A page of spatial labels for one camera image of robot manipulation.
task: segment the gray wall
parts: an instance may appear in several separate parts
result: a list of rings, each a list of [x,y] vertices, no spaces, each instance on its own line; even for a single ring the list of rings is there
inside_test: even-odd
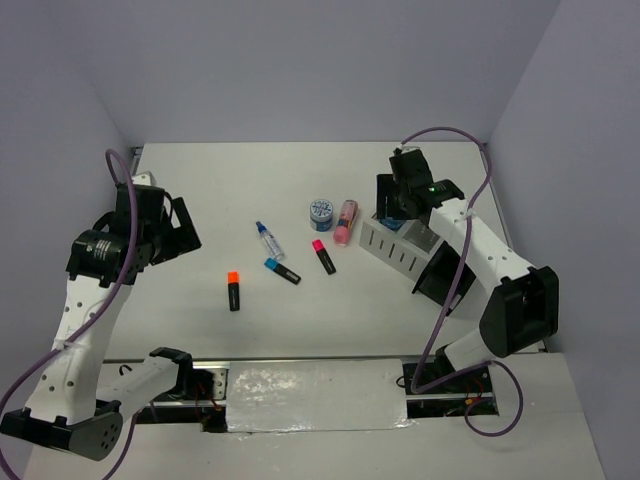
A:
[[[488,139],[558,0],[47,0],[132,144]]]
[[[610,480],[640,477],[640,2],[563,0],[491,137],[516,246],[560,276],[566,353]]]
[[[40,0],[2,1],[0,65],[4,393],[51,348],[71,243],[112,204],[104,150],[124,151],[125,143]],[[22,406],[31,390],[19,391],[10,407]],[[0,445],[21,473],[30,449],[5,436]]]

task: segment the white basket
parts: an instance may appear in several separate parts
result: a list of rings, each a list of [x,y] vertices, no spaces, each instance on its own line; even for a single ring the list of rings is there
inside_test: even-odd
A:
[[[365,218],[360,246],[414,282],[438,250],[442,239],[419,220],[408,220],[397,232]]]

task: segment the blue cap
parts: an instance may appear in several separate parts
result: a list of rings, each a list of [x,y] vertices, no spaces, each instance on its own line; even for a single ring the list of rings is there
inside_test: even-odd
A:
[[[275,270],[278,266],[278,262],[276,262],[273,258],[267,258],[267,261],[264,262],[264,266],[269,270]]]

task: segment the pink highlighter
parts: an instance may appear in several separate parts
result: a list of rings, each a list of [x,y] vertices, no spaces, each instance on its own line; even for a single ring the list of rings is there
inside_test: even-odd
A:
[[[357,214],[358,202],[355,200],[346,200],[342,204],[340,216],[338,217],[338,225],[336,226],[336,231],[333,234],[333,241],[336,242],[336,245],[344,247],[349,243],[351,228],[353,227],[353,222],[355,221]]]

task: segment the white tabletop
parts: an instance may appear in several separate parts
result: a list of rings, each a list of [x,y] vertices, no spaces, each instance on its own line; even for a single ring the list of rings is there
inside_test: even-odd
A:
[[[513,355],[506,363],[520,379],[525,409],[504,437],[480,437],[460,417],[395,430],[253,435],[139,425],[114,478],[604,480],[564,357]],[[495,431],[513,418],[516,396],[504,372],[491,373],[500,416],[472,421]],[[123,444],[124,435],[102,462],[34,447],[25,479],[102,478]]]
[[[450,178],[469,197],[485,169],[470,143],[419,143],[434,178]],[[143,358],[158,346],[194,358],[287,358],[416,355],[439,306],[411,295],[412,282],[358,246],[314,232],[309,204],[327,198],[336,209],[357,200],[375,211],[376,174],[390,172],[393,143],[149,144],[138,171],[183,196],[202,248],[150,267],[136,281],[118,319],[107,358]],[[502,238],[492,193],[476,211]],[[255,221],[286,252],[283,264],[302,277],[288,283],[267,258]],[[337,273],[329,276],[312,240],[321,238]],[[241,309],[229,311],[227,272],[240,273]],[[445,324],[436,347],[477,325],[487,297],[478,282]]]

